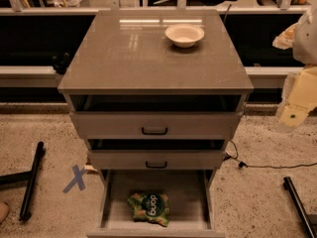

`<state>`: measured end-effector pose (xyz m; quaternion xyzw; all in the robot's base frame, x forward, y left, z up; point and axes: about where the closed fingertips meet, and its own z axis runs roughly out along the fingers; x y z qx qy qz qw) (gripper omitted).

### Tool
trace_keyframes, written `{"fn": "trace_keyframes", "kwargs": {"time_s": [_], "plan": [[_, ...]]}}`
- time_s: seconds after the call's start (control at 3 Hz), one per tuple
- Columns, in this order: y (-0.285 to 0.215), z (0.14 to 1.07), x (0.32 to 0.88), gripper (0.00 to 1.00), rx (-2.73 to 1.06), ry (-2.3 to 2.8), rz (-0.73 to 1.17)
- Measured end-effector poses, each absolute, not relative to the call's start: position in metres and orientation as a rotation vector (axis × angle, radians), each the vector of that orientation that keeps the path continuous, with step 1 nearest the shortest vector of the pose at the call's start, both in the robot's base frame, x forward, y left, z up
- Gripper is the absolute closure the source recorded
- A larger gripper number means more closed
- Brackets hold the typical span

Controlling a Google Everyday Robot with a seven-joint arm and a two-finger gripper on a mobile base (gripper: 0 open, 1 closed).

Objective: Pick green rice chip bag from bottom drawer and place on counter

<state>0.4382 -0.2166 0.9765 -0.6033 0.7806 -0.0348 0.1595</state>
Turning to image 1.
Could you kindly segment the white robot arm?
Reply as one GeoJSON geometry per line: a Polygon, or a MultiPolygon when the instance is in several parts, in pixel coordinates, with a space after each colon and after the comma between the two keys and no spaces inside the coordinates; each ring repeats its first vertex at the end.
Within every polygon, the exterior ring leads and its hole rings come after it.
{"type": "Polygon", "coordinates": [[[294,129],[317,107],[317,10],[309,9],[272,45],[292,49],[293,57],[304,64],[300,72],[290,72],[286,77],[275,114],[281,126],[294,129]]]}

